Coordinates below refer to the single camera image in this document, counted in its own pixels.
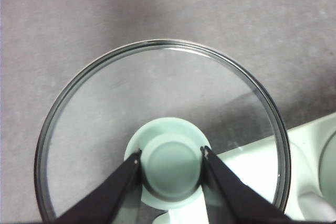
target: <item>clear glass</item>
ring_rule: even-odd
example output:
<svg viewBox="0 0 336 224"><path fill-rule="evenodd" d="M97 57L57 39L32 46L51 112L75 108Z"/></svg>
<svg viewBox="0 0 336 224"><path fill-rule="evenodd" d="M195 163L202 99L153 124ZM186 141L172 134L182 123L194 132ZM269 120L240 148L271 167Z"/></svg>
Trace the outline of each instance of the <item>clear glass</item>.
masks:
<svg viewBox="0 0 336 224"><path fill-rule="evenodd" d="M284 207L290 172L288 141L265 89L213 49L180 40L149 40L93 62L51 108L35 163L43 219L61 215L95 189L122 163L133 133L164 116L198 126L213 151L243 182ZM263 138L269 146L254 162L255 156L247 152L249 144ZM260 187L261 180L269 181L268 189ZM140 214L153 219L157 211L142 206Z"/></svg>

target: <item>glass edge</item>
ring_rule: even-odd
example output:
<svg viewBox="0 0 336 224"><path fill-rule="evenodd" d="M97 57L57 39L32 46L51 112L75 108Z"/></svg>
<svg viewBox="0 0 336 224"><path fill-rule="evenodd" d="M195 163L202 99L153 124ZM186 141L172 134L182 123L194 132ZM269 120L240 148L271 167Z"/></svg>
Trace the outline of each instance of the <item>glass edge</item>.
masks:
<svg viewBox="0 0 336 224"><path fill-rule="evenodd" d="M177 47L177 48L186 48L205 53L206 55L211 54L218 57L221 60L226 61L227 63L231 64L233 67L238 69L252 84L254 84L262 97L265 99L267 105L271 108L272 115L274 116L275 123L278 126L279 132L278 136L276 136L277 142L277 151L278 151L278 173L280 176L278 177L277 189L274 198L274 204L284 211L288 199L289 194L289 187L290 187L290 174L291 174L291 167L290 167L290 150L289 150L289 142L288 136L286 132L285 125L279 111L266 91L266 89L259 83L259 81L249 73L245 68L243 68L240 64L236 61L230 59L225 54L217 51L216 49L203 46L201 44L197 44L194 42L186 41L186 40L178 40L178 39L150 39L150 40L143 40L139 42L134 42L122 47L118 47L92 63L88 64L85 68L83 68L61 91L60 95L54 101L51 109L49 110L46 119L43 123L41 128L41 132L38 138L36 151L35 151L35 160L34 160L34 184L35 184L35 194L37 199L37 204L39 208L39 212L41 214L43 221L50 221L56 219L56 214L53 210L52 203L50 200L50 195L48 191L47 181L46 181L46 164L44 159L44 155L48 151L49 141L45 141L46 134L48 132L50 123L52 122L57 109L62 104L65 97L69 94L69 92L73 89L73 87L81 81L89 72L94 70L97 66L101 65L105 61L112 59L120 54L126 52L133 52L134 50L145 51L141 49L147 49L149 47L154 47L153 49L161 49L165 47Z"/></svg>

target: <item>light green holder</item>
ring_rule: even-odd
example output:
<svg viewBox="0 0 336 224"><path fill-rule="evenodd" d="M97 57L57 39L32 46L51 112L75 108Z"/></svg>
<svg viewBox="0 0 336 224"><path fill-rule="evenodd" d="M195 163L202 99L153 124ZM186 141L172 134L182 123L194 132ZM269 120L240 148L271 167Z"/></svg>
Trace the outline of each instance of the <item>light green holder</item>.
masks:
<svg viewBox="0 0 336 224"><path fill-rule="evenodd" d="M200 196L200 148L205 145L210 147L203 132L184 119L159 118L140 127L129 141L124 159L138 148L142 150L142 202L168 210Z"/></svg>

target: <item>gray table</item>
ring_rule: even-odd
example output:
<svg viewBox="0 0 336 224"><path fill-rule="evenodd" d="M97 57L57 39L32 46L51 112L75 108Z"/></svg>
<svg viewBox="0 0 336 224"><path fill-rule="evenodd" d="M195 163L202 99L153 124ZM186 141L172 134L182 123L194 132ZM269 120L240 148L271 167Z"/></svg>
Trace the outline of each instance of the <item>gray table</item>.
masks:
<svg viewBox="0 0 336 224"><path fill-rule="evenodd" d="M54 99L117 46L179 38L263 83L287 127L336 111L336 0L1 0L1 221L38 220L38 134Z"/></svg>

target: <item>metal rim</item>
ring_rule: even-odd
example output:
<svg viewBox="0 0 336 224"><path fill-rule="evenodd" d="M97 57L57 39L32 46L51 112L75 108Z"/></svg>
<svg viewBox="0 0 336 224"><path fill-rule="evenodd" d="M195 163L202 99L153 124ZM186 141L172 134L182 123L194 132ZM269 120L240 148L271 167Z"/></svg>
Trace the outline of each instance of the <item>metal rim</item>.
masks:
<svg viewBox="0 0 336 224"><path fill-rule="evenodd" d="M93 74L94 70L98 70L99 66L103 65L104 62L108 60L120 59L121 54L126 54L127 52L133 54L136 51L146 51L151 49L163 49L163 48L176 48L180 50L191 50L193 52L198 52L203 55L207 55L213 59L216 59L220 63L228 63L228 66L235 70L235 73L239 75L239 77L245 81L250 87L253 87L255 94L258 96L260 101L262 102L265 110L268 113L268 116L271 120L271 125L276 125L274 130L274 134L276 137L276 145L278 152L278 181L277 188L275 192L275 197L273 204L277 206L279 209L284 211L290 187L290 152L289 152L289 142L288 136L285 129L285 125L279 111L266 91L266 89L259 83L259 81L252 76L245 68L243 68L240 64L235 62L234 60L228 58L223 53L200 45L190 41L185 40L176 40L176 39L151 39L144 40L140 42L134 42L115 50L112 50L103 56L99 57L91 64L87 65L83 70L81 70L61 91L60 95L57 97L55 102L53 103L48 115L43 123L38 143L36 147L35 153L35 162L34 162L34 182L35 182L35 193L37 198L38 208L43 221L51 221L56 219L56 214L52 207L52 202L50 199L48 185L46 181L46 156L48 153L49 139L47 138L47 134L49 131L50 124L55 117L55 114L61 104L64 102L65 98L69 95L70 91L76 87L81 81L85 81L85 77L89 78L89 73Z"/></svg>

